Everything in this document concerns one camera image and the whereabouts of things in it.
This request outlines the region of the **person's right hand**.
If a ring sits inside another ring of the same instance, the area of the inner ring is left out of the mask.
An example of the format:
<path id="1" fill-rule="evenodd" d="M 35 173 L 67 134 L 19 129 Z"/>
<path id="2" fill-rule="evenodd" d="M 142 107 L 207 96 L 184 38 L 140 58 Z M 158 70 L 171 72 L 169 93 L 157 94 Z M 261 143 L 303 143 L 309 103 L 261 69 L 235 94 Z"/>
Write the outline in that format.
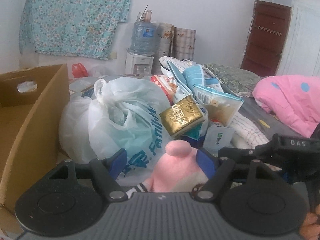
<path id="1" fill-rule="evenodd" d="M 308 212 L 302 227 L 300 228 L 300 235 L 305 240 L 318 240 L 320 234 L 320 225 L 317 222 L 319 215 L 319 205 L 316 207 L 315 212 Z"/>

